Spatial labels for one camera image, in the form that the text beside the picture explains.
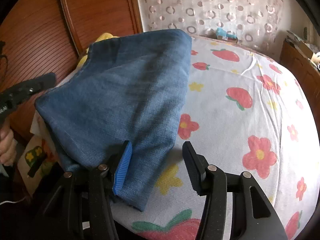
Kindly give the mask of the person's left hand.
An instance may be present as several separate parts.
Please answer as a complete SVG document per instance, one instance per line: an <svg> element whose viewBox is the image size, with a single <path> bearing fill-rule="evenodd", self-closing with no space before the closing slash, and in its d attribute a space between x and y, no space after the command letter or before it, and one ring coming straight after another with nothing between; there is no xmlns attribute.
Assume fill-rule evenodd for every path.
<svg viewBox="0 0 320 240"><path fill-rule="evenodd" d="M16 159L17 141L14 138L14 133L10 128L10 121L6 119L1 127L1 143L0 155L1 164L4 166L12 166Z"/></svg>

